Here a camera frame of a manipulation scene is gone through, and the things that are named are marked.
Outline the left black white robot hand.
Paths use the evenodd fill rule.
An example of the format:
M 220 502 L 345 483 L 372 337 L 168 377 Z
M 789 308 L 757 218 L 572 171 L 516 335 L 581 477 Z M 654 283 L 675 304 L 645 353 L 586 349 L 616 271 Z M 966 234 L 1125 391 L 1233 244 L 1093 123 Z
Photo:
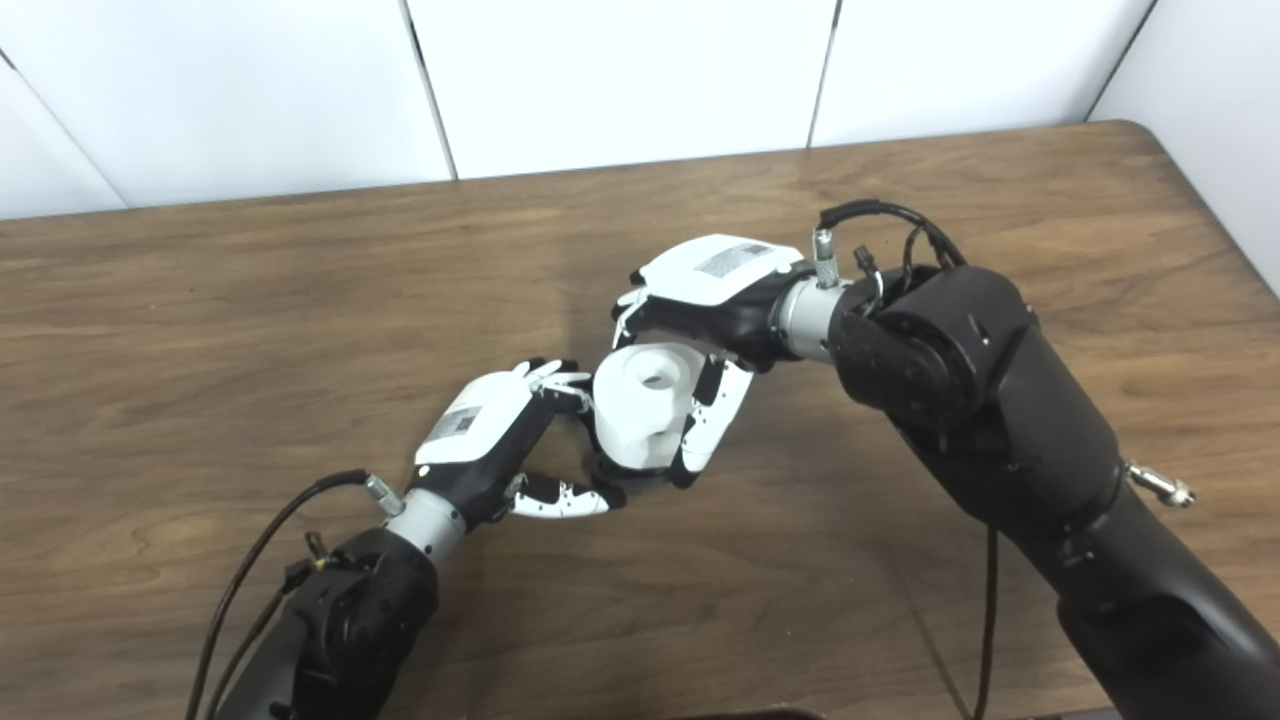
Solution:
M 416 450 L 411 493 L 448 503 L 467 532 L 509 512 L 562 519 L 623 509 L 622 491 L 558 480 L 525 466 L 558 416 L 590 414 L 591 378 L 572 360 L 532 357 L 471 380 Z

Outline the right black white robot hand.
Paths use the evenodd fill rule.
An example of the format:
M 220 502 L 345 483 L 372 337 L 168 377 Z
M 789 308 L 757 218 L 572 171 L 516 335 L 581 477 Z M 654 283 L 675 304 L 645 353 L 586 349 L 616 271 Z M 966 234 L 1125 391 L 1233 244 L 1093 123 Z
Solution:
M 666 482 L 686 489 L 718 450 L 756 374 L 796 361 L 776 320 L 795 284 L 815 274 L 792 247 L 731 234 L 708 234 L 666 250 L 632 272 L 634 290 L 612 310 L 612 347 L 662 331 L 708 345 L 694 378 L 690 409 L 680 418 Z

